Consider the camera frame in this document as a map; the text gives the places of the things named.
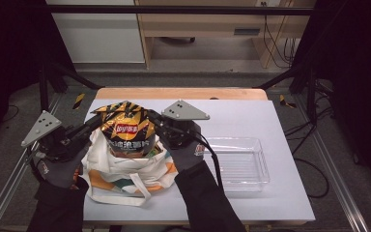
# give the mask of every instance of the triangular metal plate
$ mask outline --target triangular metal plate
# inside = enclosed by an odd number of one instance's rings
[[[174,102],[164,109],[161,114],[177,121],[210,119],[210,115],[183,100]]]
[[[43,111],[35,125],[21,142],[22,147],[27,147],[45,135],[61,126],[62,122],[47,111]]]

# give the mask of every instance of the floor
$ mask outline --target floor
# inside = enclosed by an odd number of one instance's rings
[[[78,64],[79,72],[94,81],[106,86],[179,86],[179,87],[252,87],[268,81],[286,68],[275,64],[268,69],[260,66],[255,49],[246,39],[210,39],[197,38],[195,43],[188,40],[167,39],[157,40],[151,67],[142,65],[85,66]],[[275,57],[278,66],[286,65]],[[56,112],[65,124],[73,125],[84,119],[87,108],[96,91],[75,82],[66,80],[70,85],[68,93],[63,95]],[[269,99],[274,102],[275,110],[284,130],[302,125],[307,121],[300,106],[305,93],[291,95],[287,90],[291,80],[284,80],[267,91]],[[12,177],[23,150],[21,139],[30,130],[40,115],[39,86],[31,85],[11,96],[6,121],[0,127],[0,192]],[[85,93],[85,99],[77,110],[71,110],[76,96]],[[50,97],[56,99],[58,94]],[[285,102],[280,103],[280,96]],[[274,228],[290,228],[296,231],[371,231],[371,172],[368,167],[354,164],[352,148],[334,119],[334,112],[329,110],[329,102],[318,95],[318,111],[325,109],[326,114],[318,121],[317,129],[301,144],[295,153],[296,158],[311,161],[324,174],[328,175],[330,189],[322,198],[309,198],[316,217],[315,221],[303,226],[275,226]],[[298,133],[287,136],[292,151],[300,144],[301,138],[309,131],[308,127]],[[329,170],[326,157],[330,158],[339,173]],[[325,191],[326,185],[317,169],[298,162],[298,170],[308,194],[318,195]],[[7,210],[0,215],[0,231],[25,231],[30,216],[33,214],[35,201],[33,194],[37,182],[29,169],[18,183],[17,189],[9,197],[12,199]],[[342,193],[348,192],[350,199]],[[85,225],[87,231],[107,231],[105,226]],[[162,231],[156,226],[127,226],[124,231]],[[250,231],[269,231],[267,226],[250,226]]]

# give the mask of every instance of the tote bag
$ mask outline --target tote bag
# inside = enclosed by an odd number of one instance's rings
[[[123,159],[109,153],[100,129],[91,135],[92,146],[82,160],[83,178],[89,183],[87,194],[97,202],[141,206],[151,192],[167,189],[178,171],[173,159],[160,142],[162,152],[150,158]]]

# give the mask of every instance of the black backdrop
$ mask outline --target black backdrop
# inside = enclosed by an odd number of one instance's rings
[[[343,2],[318,0],[316,8],[338,9]],[[316,77],[332,82],[338,120],[361,163],[371,168],[371,1],[349,0],[317,52],[306,56],[333,16],[310,17],[294,66],[311,58]],[[301,83],[303,76],[296,77],[293,86]]]
[[[19,6],[44,0],[0,0],[0,123],[11,93],[39,81],[43,63],[56,62],[74,71],[50,13],[23,12]],[[52,78],[62,82],[62,75]]]

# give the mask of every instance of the lay's logo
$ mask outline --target lay's logo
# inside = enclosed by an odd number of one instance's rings
[[[117,133],[130,133],[136,134],[138,131],[137,125],[129,125],[129,124],[118,124],[116,126]]]

